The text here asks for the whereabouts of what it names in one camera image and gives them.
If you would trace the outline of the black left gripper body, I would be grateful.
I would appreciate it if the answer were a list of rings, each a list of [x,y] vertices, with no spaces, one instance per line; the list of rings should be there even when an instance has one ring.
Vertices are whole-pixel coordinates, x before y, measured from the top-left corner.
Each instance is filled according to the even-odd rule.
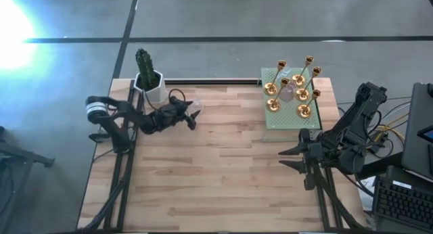
[[[178,122],[185,121],[187,108],[183,106],[183,102],[176,97],[169,97],[166,105],[143,117],[141,131],[143,133],[161,132],[170,126],[175,126]]]

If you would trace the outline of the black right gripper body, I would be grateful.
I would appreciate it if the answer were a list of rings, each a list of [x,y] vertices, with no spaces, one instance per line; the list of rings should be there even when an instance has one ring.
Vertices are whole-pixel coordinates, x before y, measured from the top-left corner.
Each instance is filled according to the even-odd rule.
[[[321,156],[321,145],[318,141],[312,140],[308,129],[301,129],[299,134],[302,146],[301,173],[305,174],[304,188],[307,191],[318,186],[317,177],[321,175],[318,158]]]

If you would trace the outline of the gold candlestick holder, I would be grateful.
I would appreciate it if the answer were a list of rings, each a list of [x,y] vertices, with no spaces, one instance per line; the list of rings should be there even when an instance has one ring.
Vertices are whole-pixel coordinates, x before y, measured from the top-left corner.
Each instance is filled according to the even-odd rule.
[[[305,78],[303,76],[305,70],[314,62],[314,57],[311,55],[308,55],[305,57],[304,61],[304,67],[300,74],[295,74],[292,77],[292,80],[295,82],[297,87],[301,87],[305,83]]]
[[[295,97],[299,101],[306,101],[309,98],[309,87],[313,81],[313,79],[321,74],[322,69],[318,66],[313,68],[312,75],[308,81],[308,83],[304,86],[303,89],[298,89],[295,93]]]
[[[274,94],[274,97],[271,97],[270,99],[267,100],[266,102],[266,108],[271,111],[271,112],[276,112],[280,109],[281,105],[280,102],[278,101],[279,98],[279,94],[280,94],[280,89],[288,84],[290,82],[290,80],[288,78],[283,77],[281,79],[280,82],[280,88],[278,89],[278,91],[276,92],[276,94]]]
[[[277,62],[277,69],[273,76],[271,82],[264,84],[263,89],[267,95],[274,95],[278,91],[275,81],[277,79],[278,74],[287,66],[287,62],[285,60],[279,60]]]
[[[307,104],[300,104],[297,107],[297,114],[299,115],[299,117],[308,118],[312,114],[312,109],[310,108],[310,105],[320,96],[321,96],[320,90],[317,89],[313,90],[309,102]]]

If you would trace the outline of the pink ribbed glass candle holder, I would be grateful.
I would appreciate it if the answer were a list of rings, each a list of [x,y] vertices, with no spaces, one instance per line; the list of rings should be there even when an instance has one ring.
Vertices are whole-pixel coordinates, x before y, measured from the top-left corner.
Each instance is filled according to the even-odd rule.
[[[296,92],[296,84],[290,81],[280,89],[279,98],[283,102],[291,102],[294,99],[294,93]]]

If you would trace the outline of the white hexagonal plant pot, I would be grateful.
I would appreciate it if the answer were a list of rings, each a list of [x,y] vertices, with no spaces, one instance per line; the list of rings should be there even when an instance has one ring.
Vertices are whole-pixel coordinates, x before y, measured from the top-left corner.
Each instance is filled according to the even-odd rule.
[[[168,91],[166,90],[164,75],[158,71],[155,71],[155,73],[159,79],[158,86],[156,88],[149,91],[143,90],[141,88],[141,77],[139,73],[136,74],[133,86],[140,94],[143,95],[146,101],[151,103],[162,103],[167,99]]]

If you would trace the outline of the green cactus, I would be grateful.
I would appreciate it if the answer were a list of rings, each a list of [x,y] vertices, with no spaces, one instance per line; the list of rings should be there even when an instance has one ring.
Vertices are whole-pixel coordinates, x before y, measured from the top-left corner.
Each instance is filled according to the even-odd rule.
[[[139,48],[135,54],[135,59],[140,73],[141,88],[149,91],[157,87],[159,78],[154,71],[150,54],[146,50]]]

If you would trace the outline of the black keyboard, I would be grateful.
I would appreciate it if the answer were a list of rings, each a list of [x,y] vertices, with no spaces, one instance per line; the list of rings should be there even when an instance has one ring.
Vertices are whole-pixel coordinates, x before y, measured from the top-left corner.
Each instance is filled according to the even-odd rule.
[[[377,176],[372,212],[433,234],[433,191],[426,188]]]

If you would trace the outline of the black monitor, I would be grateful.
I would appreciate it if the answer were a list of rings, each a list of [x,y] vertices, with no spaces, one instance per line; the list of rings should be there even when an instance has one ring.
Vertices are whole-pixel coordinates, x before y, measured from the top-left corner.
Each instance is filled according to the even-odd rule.
[[[403,168],[433,181],[433,84],[415,83],[405,134]]]

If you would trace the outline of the black floor stand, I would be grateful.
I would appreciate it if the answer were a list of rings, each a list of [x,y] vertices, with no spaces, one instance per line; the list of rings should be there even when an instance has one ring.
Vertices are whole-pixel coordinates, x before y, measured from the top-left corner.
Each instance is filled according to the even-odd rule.
[[[6,234],[9,229],[17,199],[24,191],[33,164],[39,163],[49,168],[55,161],[54,158],[10,145],[4,139],[4,134],[5,128],[0,126],[0,165],[3,164],[9,173],[11,194],[0,209],[0,220],[3,221],[0,223],[0,234]]]

